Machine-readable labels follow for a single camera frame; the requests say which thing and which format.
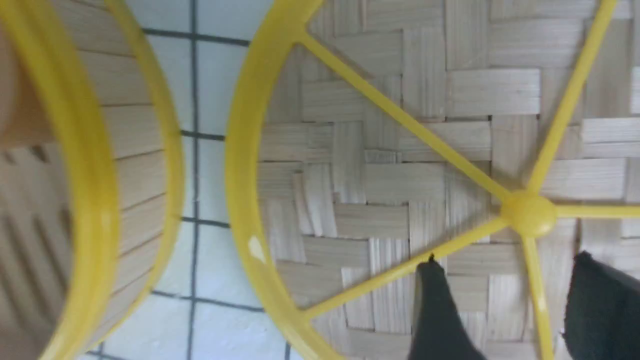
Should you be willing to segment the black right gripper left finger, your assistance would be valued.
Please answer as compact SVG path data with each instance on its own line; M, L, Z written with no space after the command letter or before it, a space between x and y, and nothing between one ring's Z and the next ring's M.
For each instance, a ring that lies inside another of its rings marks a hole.
M458 314L445 269L430 255L416 267L419 295L409 360L484 360Z

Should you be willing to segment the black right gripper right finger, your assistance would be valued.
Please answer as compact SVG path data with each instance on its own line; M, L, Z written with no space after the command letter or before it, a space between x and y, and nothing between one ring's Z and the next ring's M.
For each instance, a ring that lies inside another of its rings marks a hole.
M574 360L638 360L639 280L581 251L574 257L563 339Z

